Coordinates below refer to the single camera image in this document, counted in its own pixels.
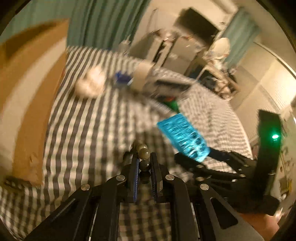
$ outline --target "teal curtain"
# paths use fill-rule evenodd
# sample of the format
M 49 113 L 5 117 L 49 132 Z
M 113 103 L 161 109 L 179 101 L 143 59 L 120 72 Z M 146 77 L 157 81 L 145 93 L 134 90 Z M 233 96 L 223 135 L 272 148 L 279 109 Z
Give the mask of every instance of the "teal curtain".
M 68 45 L 116 50 L 136 33 L 151 0 L 31 0 L 7 25 L 0 43 L 24 29 L 69 18 Z
M 259 33 L 260 29 L 250 14 L 240 8 L 222 35 L 230 41 L 230 53 L 225 59 L 229 68 L 238 64 Z

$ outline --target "green led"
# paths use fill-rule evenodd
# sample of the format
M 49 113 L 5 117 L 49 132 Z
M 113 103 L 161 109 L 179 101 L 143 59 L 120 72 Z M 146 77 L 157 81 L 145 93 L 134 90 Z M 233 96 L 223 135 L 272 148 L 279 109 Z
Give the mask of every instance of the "green led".
M 272 139 L 278 139 L 279 138 L 279 135 L 278 134 L 274 134 L 273 136 L 272 136 Z

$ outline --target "cardboard box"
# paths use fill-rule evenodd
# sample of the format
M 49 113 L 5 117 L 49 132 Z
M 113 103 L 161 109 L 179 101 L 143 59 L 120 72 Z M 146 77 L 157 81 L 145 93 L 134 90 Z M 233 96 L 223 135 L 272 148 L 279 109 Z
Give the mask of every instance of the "cardboard box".
M 66 65 L 68 21 L 29 28 L 0 46 L 0 185 L 42 184 L 44 142 Z

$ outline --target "packing tape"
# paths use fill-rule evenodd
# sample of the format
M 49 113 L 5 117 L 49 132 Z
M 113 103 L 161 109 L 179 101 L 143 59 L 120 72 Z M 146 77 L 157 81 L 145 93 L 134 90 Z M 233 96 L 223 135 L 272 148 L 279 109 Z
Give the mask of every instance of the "packing tape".
M 133 73 L 133 81 L 131 83 L 131 88 L 133 90 L 141 92 L 145 83 L 147 82 L 147 77 L 150 75 L 152 68 L 155 63 L 148 60 L 143 60 L 139 63 L 136 70 Z

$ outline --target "bed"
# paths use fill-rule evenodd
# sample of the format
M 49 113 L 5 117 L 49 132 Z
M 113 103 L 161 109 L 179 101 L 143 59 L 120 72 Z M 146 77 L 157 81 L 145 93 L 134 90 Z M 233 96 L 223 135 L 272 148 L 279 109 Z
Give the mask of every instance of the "bed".
M 144 141 L 156 152 L 159 163 L 171 174 L 184 181 L 190 179 L 191 174 L 174 163 L 176 150 L 155 126 L 174 113 L 155 100 L 114 85 L 117 71 L 131 74 L 140 61 L 91 47 L 68 48 L 65 76 L 52 106 L 44 145 L 44 185 L 26 187 L 24 195 L 0 190 L 0 218 L 16 238 L 26 237 L 82 184 L 98 185 L 119 174 L 123 154 L 134 139 Z M 77 98 L 75 81 L 99 63 L 107 72 L 103 96 Z M 155 71 L 185 78 L 163 68 Z M 178 104 L 209 146 L 252 156 L 242 125 L 226 101 L 196 83 L 188 98 Z M 204 162 L 215 170 L 232 171 L 227 164 L 209 157 Z M 145 185 L 139 192 L 139 204 L 120 207 L 118 240 L 169 240 L 169 205 L 155 205 Z

